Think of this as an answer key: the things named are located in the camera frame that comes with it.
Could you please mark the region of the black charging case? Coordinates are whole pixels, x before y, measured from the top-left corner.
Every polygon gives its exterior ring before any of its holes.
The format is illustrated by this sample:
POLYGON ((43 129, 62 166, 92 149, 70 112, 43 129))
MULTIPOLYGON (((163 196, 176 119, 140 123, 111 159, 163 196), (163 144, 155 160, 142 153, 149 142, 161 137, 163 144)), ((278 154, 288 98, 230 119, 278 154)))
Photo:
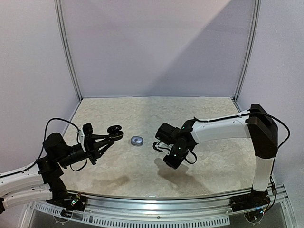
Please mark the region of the black charging case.
POLYGON ((109 138, 113 141, 118 141, 118 140, 122 139, 123 135, 124 135, 124 133, 122 131, 122 126, 120 126, 120 125, 110 126, 107 129, 107 132, 108 132, 109 138))

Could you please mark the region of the purple round charging case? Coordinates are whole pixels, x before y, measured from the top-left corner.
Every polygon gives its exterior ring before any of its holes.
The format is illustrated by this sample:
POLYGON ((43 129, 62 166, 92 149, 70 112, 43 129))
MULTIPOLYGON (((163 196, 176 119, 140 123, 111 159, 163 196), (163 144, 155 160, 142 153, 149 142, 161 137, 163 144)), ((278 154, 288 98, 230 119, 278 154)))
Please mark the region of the purple round charging case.
POLYGON ((140 136, 133 136, 131 138, 131 145, 133 146, 141 146, 143 145, 143 138, 140 136))

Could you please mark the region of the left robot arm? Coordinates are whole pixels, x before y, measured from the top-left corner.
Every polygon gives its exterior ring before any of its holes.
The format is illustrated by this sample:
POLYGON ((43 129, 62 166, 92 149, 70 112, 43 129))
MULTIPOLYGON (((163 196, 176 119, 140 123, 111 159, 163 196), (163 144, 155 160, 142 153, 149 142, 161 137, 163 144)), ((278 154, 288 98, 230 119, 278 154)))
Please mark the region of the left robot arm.
POLYGON ((44 200, 67 211, 84 211, 88 198, 82 193, 70 193, 61 176, 63 170, 78 162, 97 160, 122 139, 123 132, 119 125, 110 126, 106 135, 93 133, 90 123, 77 130, 78 143, 67 145, 60 133, 50 134, 42 149, 46 156, 30 165, 0 175, 0 211, 14 206, 44 200))

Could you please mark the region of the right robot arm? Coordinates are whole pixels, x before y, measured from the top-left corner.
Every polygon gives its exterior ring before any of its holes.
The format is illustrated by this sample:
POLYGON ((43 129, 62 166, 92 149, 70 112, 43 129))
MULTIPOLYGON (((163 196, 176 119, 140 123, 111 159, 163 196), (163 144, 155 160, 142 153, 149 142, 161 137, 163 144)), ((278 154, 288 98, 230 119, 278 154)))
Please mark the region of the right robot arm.
POLYGON ((274 160, 278 152, 277 121, 259 104, 238 114, 223 117, 186 120, 181 127, 162 123, 152 144, 155 151, 165 152, 164 162, 177 169, 199 144, 230 139, 250 140, 256 157, 252 192, 246 195, 249 207, 264 199, 274 160))

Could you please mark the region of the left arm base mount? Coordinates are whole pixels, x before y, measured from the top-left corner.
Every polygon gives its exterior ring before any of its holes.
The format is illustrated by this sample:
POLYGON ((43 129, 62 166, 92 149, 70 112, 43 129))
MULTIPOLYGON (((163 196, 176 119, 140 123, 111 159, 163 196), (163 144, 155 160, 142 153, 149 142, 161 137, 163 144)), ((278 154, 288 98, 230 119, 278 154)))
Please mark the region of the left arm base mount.
POLYGON ((53 193, 53 198, 46 200, 47 203, 62 207, 60 216, 71 218, 74 211, 84 212, 88 197, 81 193, 53 193))

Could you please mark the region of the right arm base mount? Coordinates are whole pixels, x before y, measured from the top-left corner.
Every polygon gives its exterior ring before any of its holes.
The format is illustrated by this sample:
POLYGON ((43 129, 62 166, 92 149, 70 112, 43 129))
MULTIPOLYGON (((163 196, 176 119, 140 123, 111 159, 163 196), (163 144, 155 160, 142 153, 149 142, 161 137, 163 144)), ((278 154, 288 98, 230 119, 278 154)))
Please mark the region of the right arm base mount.
POLYGON ((230 204, 233 212, 248 209, 261 209, 262 213, 266 213, 273 207, 275 200, 276 195, 273 202, 271 202, 268 190, 256 191, 251 188, 250 192, 247 194, 231 197, 230 204))

